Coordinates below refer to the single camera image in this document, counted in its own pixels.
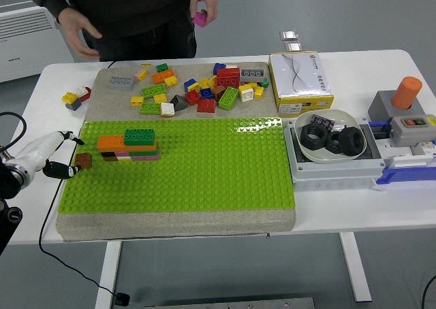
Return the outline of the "person's left hand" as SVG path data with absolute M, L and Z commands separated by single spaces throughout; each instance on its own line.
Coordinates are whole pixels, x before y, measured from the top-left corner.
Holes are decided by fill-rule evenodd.
M 199 2 L 203 2 L 206 5 L 206 21 L 204 23 L 204 26 L 206 26 L 217 18 L 218 0 L 190 0 L 190 14 L 192 18 L 196 16 Z

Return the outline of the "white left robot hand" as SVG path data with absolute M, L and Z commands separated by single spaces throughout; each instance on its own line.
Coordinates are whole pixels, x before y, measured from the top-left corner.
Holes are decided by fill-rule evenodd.
M 65 140 L 72 140 L 78 145 L 84 142 L 71 131 L 54 131 L 27 144 L 11 161 L 18 165 L 31 182 L 36 172 L 46 164 L 46 160 L 53 155 Z

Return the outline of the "person's right hand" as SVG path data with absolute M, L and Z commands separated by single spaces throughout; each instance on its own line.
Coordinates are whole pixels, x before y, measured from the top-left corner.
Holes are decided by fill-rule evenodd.
M 85 30 L 94 38 L 102 38 L 102 34 L 90 23 L 87 17 L 68 7 L 61 11 L 58 20 L 63 28 L 68 44 L 79 57 L 88 60 L 100 58 L 99 52 L 89 48 L 79 36 L 79 32 Z

